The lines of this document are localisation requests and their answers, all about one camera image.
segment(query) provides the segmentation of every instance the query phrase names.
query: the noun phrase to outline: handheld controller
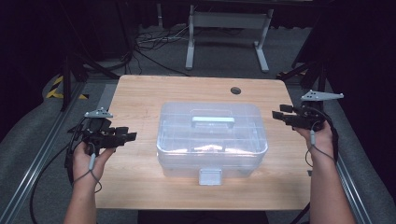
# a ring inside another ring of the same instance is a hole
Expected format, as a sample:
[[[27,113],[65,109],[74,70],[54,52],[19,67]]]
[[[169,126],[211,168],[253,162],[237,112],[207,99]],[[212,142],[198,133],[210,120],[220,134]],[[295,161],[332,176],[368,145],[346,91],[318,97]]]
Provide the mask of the handheld controller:
[[[113,115],[105,111],[103,108],[87,112],[84,119],[88,119],[87,127],[82,130],[83,125],[80,123],[75,127],[72,142],[77,141],[78,137],[82,135],[82,141],[85,142],[91,156],[95,157],[100,155],[101,148],[113,148],[124,146],[126,142],[134,141],[136,133],[128,133],[128,127],[111,128],[111,121],[107,118],[113,118]],[[74,149],[70,144],[69,150],[66,153],[64,160],[64,168],[67,169],[67,174],[70,183],[73,183],[73,153]]]
[[[344,94],[334,94],[320,91],[309,91],[301,97],[302,104],[300,107],[292,105],[280,105],[282,112],[292,113],[295,115],[285,115],[281,112],[273,111],[273,118],[280,119],[286,125],[296,128],[304,128],[315,132],[323,128],[323,122],[327,115],[323,112],[323,101],[344,98]]]

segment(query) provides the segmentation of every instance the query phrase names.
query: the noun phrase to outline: plastic storage box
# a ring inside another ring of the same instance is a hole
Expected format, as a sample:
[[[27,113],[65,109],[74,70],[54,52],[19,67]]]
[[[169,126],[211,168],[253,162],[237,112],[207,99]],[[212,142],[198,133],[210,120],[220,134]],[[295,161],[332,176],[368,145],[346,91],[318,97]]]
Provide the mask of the plastic storage box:
[[[161,111],[157,148],[165,175],[220,185],[223,177],[249,176],[268,146],[255,105],[170,102]]]

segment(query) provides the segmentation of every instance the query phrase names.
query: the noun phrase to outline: table leg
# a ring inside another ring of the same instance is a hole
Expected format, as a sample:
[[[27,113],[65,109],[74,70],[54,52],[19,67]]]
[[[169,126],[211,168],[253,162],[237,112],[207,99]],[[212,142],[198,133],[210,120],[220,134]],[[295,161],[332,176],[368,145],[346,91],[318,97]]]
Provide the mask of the table leg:
[[[256,49],[257,57],[259,59],[260,67],[262,68],[262,71],[264,73],[269,72],[268,64],[267,61],[265,60],[264,52],[262,51],[262,46],[264,44],[265,37],[267,36],[268,33],[268,28],[271,23],[272,15],[274,13],[273,9],[269,9],[267,13],[267,18],[264,21],[264,24],[262,25],[262,37],[259,41],[254,42],[254,46]]]
[[[194,6],[190,6],[190,17],[189,17],[189,47],[187,48],[186,58],[186,69],[192,69],[192,63],[194,60]]]

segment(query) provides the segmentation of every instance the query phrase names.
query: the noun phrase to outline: hand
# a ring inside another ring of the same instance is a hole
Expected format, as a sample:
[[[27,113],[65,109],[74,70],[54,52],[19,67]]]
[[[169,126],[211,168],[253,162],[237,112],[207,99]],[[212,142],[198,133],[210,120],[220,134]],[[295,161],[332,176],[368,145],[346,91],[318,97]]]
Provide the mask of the hand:
[[[100,156],[95,158],[92,174],[87,174],[87,172],[89,172],[89,165],[91,161],[91,156],[87,154],[87,151],[88,145],[84,142],[78,144],[75,149],[73,155],[73,177],[74,181],[76,181],[74,183],[74,189],[78,188],[94,193],[97,181],[102,178],[105,164],[110,156],[114,153],[115,148],[107,148],[100,154]]]
[[[323,153],[321,153],[320,151],[326,153],[331,158],[334,158],[332,147],[332,130],[330,128],[330,124],[327,121],[324,121],[322,130],[315,132],[315,147],[311,145],[310,130],[294,127],[293,130],[295,130],[297,133],[305,138],[306,145],[309,149],[309,152],[311,153],[312,160],[314,162],[316,160],[322,160],[322,158],[324,158],[325,160],[329,159],[326,158],[326,156],[323,155]]]

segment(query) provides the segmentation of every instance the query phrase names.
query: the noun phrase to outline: aluminum rail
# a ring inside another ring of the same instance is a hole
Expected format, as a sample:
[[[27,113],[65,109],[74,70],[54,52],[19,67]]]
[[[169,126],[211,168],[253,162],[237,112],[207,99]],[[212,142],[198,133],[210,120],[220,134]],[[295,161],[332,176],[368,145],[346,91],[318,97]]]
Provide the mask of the aluminum rail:
[[[43,145],[39,149],[29,169],[26,171],[25,176],[22,179],[22,182],[20,183],[19,187],[17,188],[13,197],[8,203],[6,210],[3,212],[3,215],[0,217],[0,224],[12,223],[15,216],[20,211],[23,202],[26,200],[26,197],[28,196],[30,190],[32,189],[38,174],[43,169],[44,164],[53,149],[55,140],[58,137],[59,131],[61,130],[64,121],[66,120],[68,114],[73,108],[74,103],[81,95],[84,87],[85,87],[85,83],[83,82],[78,82],[75,84],[75,88],[72,93],[72,100],[69,106],[66,108],[64,112],[60,112],[58,117],[56,118],[51,130],[49,131],[49,135],[47,136]]]
[[[337,170],[341,177],[344,192],[346,193],[346,197],[349,200],[350,207],[355,215],[357,223],[360,224],[373,223],[361,200],[361,196],[359,195],[358,190],[355,187],[355,183],[353,182],[349,172],[347,171],[347,167],[344,164],[341,155],[338,155]]]

